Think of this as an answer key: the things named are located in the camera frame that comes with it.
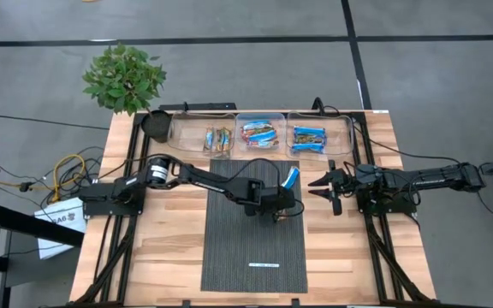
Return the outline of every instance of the black plant pot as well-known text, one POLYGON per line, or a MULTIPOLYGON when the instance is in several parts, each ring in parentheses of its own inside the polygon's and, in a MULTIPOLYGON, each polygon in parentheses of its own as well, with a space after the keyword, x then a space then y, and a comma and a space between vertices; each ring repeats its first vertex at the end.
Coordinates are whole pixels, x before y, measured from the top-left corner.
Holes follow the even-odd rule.
POLYGON ((153 110, 151 116, 144 116, 140 126, 150 138, 158 143, 165 143, 169 136, 170 115, 162 110, 153 110))

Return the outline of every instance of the black floor stripe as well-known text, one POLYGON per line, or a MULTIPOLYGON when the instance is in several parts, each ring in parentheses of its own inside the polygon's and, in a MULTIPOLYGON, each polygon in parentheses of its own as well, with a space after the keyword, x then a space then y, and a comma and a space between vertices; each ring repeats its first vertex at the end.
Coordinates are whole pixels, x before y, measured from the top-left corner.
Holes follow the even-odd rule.
POLYGON ((358 42, 462 42, 493 41, 489 35, 401 35, 401 36, 359 36, 358 42))
POLYGON ((357 43, 357 35, 355 34, 355 27, 353 25, 353 15, 351 14, 351 8, 349 7, 348 0, 342 0, 343 16, 346 21, 347 36, 349 37, 349 46, 351 47, 351 56, 353 57, 353 66, 355 68, 355 75, 359 82, 361 107, 363 110, 371 110, 372 103, 370 101, 370 95, 368 94, 368 85, 366 83, 365 70, 363 69, 363 62, 360 59, 359 44, 357 43))
POLYGON ((80 124, 64 123, 64 122, 58 122, 58 121, 47 121, 47 120, 25 118, 25 117, 19 117, 19 116, 10 116, 10 115, 0 115, 0 118, 12 119, 12 120, 21 120, 21 121, 35 121, 35 122, 49 123, 49 124, 55 124, 55 125, 63 125, 63 126, 69 126, 69 127, 81 127, 81 128, 91 128, 91 129, 99 129, 99 130, 110 130, 107 127, 95 127, 95 126, 90 126, 90 125, 80 125, 80 124))
POLYGON ((222 38, 125 38, 125 39, 73 39, 37 41, 0 41, 0 47, 65 47, 107 46, 121 42, 127 45, 160 44, 248 44, 248 43, 329 43, 347 42, 345 36, 265 36, 222 38))

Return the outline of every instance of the table leg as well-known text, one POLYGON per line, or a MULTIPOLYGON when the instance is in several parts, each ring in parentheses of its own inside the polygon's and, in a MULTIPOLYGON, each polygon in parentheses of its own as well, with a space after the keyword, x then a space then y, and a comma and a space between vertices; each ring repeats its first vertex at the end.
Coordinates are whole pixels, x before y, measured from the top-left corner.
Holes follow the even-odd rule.
POLYGON ((0 225, 36 238, 80 247, 83 233, 0 206, 0 225))

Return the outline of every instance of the potted plant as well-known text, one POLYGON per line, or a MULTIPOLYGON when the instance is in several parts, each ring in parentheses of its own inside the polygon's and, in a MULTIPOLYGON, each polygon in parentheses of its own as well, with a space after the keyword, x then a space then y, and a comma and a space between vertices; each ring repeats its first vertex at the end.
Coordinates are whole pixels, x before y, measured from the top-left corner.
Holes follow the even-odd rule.
POLYGON ((167 72, 163 65, 153 66, 148 61, 159 57, 149 57, 145 51, 119 44, 111 46, 102 56, 95 56, 91 69, 83 75, 88 87, 84 93, 96 98, 98 106, 123 111, 129 116, 138 110, 147 110, 141 123, 145 134, 157 142, 165 142, 169 131, 170 117, 162 110, 150 111, 150 100, 160 98, 159 86, 163 89, 167 72))

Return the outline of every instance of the gray floor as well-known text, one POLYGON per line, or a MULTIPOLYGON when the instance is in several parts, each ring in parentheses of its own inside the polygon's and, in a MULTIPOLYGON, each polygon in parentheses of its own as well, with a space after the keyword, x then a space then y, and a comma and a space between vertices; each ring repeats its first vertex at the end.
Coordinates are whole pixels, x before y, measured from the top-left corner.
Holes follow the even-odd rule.
MULTIPOLYGON (((493 1, 353 0, 358 35, 493 34, 493 1)), ((0 40, 156 39, 345 35, 340 1, 0 0, 0 40)), ((359 44, 374 109, 390 110, 403 151, 493 160, 493 42, 359 44)), ((360 108, 347 43, 159 45, 169 71, 161 104, 229 102, 241 109, 302 108, 314 96, 360 108)), ((0 47, 0 114, 108 127, 111 114, 81 93, 81 73, 100 47, 0 47)), ((40 175, 104 130, 0 120, 0 163, 40 175)), ((97 157, 96 151, 88 153, 97 157)), ((404 157, 406 169, 441 162, 404 157)), ((12 180, 5 176, 1 180, 12 180)), ((483 197, 493 208, 493 177, 483 197)), ((39 201, 41 195, 28 195, 39 201)), ((422 236, 437 296, 493 306, 493 216, 475 195, 422 193, 422 236)), ((0 191, 0 203, 36 206, 0 191)), ((24 241, 24 250, 30 244, 24 241)), ((31 262, 36 254, 27 255, 31 262)), ((76 259, 65 258, 73 266, 76 259)), ((12 307, 63 304, 73 273, 15 287, 12 307)))

